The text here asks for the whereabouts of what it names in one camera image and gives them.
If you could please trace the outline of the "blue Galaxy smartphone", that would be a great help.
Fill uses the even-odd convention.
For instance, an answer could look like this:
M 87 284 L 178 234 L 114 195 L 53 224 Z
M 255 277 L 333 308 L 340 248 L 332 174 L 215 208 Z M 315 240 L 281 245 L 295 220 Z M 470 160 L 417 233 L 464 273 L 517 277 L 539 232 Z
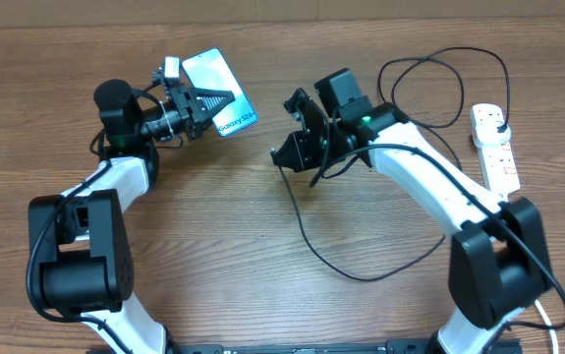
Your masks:
M 218 48 L 210 48 L 183 61 L 198 100 L 212 114 L 212 123 L 222 137 L 235 134 L 257 121 L 257 114 L 239 81 Z

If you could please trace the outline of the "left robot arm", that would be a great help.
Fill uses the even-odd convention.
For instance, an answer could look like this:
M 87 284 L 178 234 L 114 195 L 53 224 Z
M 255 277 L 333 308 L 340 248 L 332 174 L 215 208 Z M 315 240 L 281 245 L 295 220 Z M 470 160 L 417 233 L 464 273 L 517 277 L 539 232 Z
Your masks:
M 93 94 L 102 130 L 90 148 L 97 169 L 58 195 L 28 205 L 26 290 L 33 309 L 62 324 L 84 324 L 115 353 L 178 353 L 167 327 L 134 293 L 134 263 L 124 213 L 155 185 L 157 144 L 195 140 L 235 100 L 229 90 L 157 79 L 166 101 L 141 109 L 147 90 L 109 80 Z

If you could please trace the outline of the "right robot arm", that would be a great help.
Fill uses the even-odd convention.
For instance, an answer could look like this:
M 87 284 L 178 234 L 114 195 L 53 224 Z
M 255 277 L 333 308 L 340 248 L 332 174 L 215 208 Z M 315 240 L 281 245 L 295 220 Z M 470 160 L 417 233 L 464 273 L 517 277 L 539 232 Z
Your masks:
M 526 198 L 508 202 L 470 179 L 423 137 L 396 104 L 374 105 L 344 68 L 316 82 L 313 100 L 297 88 L 283 104 L 302 128 L 272 152 L 273 163 L 313 179 L 358 158 L 393 179 L 439 224 L 450 241 L 448 288 L 456 309 L 428 353 L 492 353 L 519 315 L 554 289 L 541 215 Z M 565 328 L 565 320 L 557 325 Z

